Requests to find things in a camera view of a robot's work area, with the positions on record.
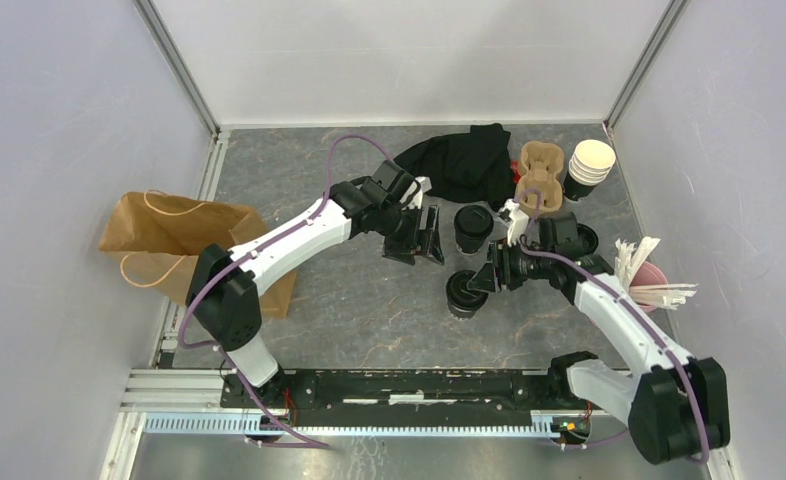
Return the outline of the black cup lid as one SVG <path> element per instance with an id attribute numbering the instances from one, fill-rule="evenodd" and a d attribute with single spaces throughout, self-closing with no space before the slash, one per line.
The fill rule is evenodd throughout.
<path id="1" fill-rule="evenodd" d="M 453 227 L 457 236 L 486 238 L 493 231 L 494 219 L 486 207 L 467 205 L 456 212 Z"/>
<path id="2" fill-rule="evenodd" d="M 453 273 L 445 285 L 446 298 L 461 303 L 475 302 L 477 299 L 486 298 L 488 294 L 471 291 L 467 288 L 468 280 L 475 274 L 473 270 L 459 270 Z"/>

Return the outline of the black paper coffee cup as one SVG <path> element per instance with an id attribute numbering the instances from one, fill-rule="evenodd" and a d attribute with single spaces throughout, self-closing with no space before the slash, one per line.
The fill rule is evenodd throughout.
<path id="1" fill-rule="evenodd" d="M 483 308 L 487 299 L 477 299 L 475 302 L 458 302 L 452 299 L 447 300 L 447 307 L 450 314 L 456 319 L 470 319 Z"/>
<path id="2" fill-rule="evenodd" d="M 476 254 L 485 244 L 492 230 L 492 226 L 471 229 L 463 225 L 456 225 L 454 229 L 454 240 L 457 249 L 465 255 Z"/>

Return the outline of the stack of white paper cups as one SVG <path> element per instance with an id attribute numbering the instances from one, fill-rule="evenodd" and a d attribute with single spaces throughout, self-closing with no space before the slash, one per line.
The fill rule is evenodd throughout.
<path id="1" fill-rule="evenodd" d="M 616 159 L 616 152 L 608 143 L 595 139 L 579 142 L 567 163 L 564 198 L 579 201 L 590 195 L 607 178 Z"/>

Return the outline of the stack of black lids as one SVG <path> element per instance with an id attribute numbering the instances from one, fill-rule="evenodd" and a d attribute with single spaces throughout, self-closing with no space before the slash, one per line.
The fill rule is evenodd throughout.
<path id="1" fill-rule="evenodd" d="M 578 223 L 577 235 L 582 243 L 585 255 L 594 254 L 599 246 L 599 236 L 588 225 Z"/>

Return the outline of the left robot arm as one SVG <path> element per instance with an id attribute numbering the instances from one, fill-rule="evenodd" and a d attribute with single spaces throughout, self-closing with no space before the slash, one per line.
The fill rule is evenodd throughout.
<path id="1" fill-rule="evenodd" d="M 361 234 L 379 234 L 386 259 L 443 264 L 439 209 L 422 204 L 431 188 L 429 178 L 386 160 L 371 176 L 331 185 L 305 212 L 258 239 L 229 249 L 207 246 L 198 256 L 182 322 L 196 319 L 209 333 L 208 346 L 245 377 L 250 400 L 275 405 L 283 381 L 260 334 L 261 296 L 307 260 Z"/>

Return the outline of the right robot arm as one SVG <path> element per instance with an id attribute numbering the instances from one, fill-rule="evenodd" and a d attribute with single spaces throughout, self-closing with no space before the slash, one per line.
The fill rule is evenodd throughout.
<path id="1" fill-rule="evenodd" d="M 574 216 L 552 218 L 546 238 L 532 244 L 523 212 L 502 213 L 506 234 L 488 244 L 486 264 L 469 289 L 515 290 L 546 280 L 609 340 L 629 371 L 619 373 L 590 352 L 553 359 L 549 400 L 571 408 L 585 400 L 627 429 L 636 449 L 657 465 L 686 459 L 703 464 L 731 440 L 728 385 L 722 365 L 700 359 L 665 334 L 630 297 L 614 269 L 587 247 Z"/>

